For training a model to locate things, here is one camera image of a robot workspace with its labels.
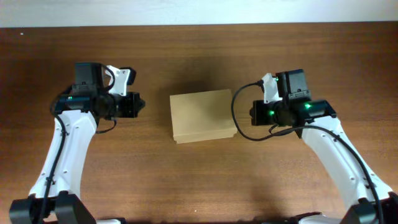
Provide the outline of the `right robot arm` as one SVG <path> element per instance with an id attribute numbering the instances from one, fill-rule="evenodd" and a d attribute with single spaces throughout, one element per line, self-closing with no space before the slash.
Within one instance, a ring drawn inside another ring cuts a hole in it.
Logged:
<path id="1" fill-rule="evenodd" d="M 397 223 L 397 194 L 366 164 L 348 139 L 327 100 L 313 100 L 302 69 L 264 75 L 257 82 L 263 100 L 250 110 L 252 125 L 295 132 L 317 155 L 343 198 L 343 218 L 305 213 L 288 223 Z"/>

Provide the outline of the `brown cardboard box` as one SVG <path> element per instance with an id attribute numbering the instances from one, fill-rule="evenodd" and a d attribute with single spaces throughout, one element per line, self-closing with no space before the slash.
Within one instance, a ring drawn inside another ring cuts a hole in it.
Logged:
<path id="1" fill-rule="evenodd" d="M 174 141 L 183 144 L 233 137 L 237 128 L 231 100 L 229 89 L 171 95 Z"/>

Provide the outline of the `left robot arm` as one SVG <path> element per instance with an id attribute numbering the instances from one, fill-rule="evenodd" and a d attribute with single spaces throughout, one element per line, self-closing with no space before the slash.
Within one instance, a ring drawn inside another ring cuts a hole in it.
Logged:
<path id="1" fill-rule="evenodd" d="M 75 81 L 50 104 L 55 128 L 44 166 L 25 199 L 14 200 L 12 223 L 44 223 L 51 214 L 57 223 L 97 224 L 80 199 L 88 146 L 101 119 L 135 118 L 145 101 L 129 92 L 136 71 L 102 63 L 75 64 Z"/>

